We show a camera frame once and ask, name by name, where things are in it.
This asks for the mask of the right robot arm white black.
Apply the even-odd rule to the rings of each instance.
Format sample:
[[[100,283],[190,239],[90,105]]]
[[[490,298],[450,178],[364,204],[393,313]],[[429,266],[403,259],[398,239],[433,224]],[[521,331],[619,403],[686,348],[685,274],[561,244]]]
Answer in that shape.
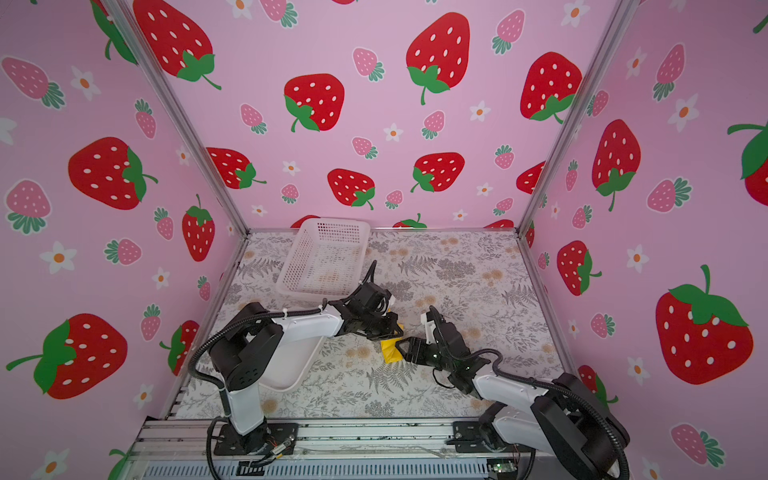
[[[472,436],[485,449],[549,453],[575,479],[630,478],[627,430],[577,376],[543,381],[506,372],[498,350],[471,351],[435,307],[421,320],[425,337],[401,339],[396,348],[405,361],[443,371],[456,390],[490,402]]]

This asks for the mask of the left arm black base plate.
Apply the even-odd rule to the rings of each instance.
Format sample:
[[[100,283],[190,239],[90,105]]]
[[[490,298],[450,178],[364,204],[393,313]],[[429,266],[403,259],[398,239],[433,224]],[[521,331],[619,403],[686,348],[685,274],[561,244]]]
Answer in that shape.
[[[215,436],[213,453],[218,456],[291,455],[298,437],[298,423],[264,422],[248,434],[240,434],[225,423]]]

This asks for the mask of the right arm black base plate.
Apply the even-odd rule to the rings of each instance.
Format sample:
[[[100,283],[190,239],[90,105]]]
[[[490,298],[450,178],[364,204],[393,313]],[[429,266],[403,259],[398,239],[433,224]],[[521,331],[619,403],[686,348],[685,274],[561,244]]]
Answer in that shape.
[[[490,424],[479,420],[454,422],[452,436],[446,444],[458,453],[502,453],[510,449]]]

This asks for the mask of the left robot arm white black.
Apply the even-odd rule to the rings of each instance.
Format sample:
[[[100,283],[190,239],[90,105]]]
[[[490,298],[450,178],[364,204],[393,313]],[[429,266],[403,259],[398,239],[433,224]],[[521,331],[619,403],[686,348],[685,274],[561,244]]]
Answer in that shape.
[[[189,359],[189,373],[216,386],[229,425],[248,436],[266,427],[259,381],[280,347],[348,334],[370,341],[398,338],[403,330],[390,310],[391,298],[389,290],[367,281],[350,295],[324,299],[312,309],[278,312],[248,306],[200,345]]]

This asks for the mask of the yellow paper napkin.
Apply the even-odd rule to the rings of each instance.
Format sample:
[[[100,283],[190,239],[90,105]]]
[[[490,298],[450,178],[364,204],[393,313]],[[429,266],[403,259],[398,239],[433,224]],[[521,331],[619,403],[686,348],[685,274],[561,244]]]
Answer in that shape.
[[[380,341],[381,354],[386,364],[392,364],[403,360],[403,355],[397,349],[397,342],[403,339],[403,325],[397,323],[395,331]]]

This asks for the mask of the white plastic perforated basket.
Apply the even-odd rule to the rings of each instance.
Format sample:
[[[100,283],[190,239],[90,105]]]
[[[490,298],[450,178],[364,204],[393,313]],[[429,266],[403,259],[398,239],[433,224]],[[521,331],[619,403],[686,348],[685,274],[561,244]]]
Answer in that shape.
[[[370,225],[361,221],[304,221],[276,281],[277,292],[308,302],[351,294],[362,278],[370,233]]]

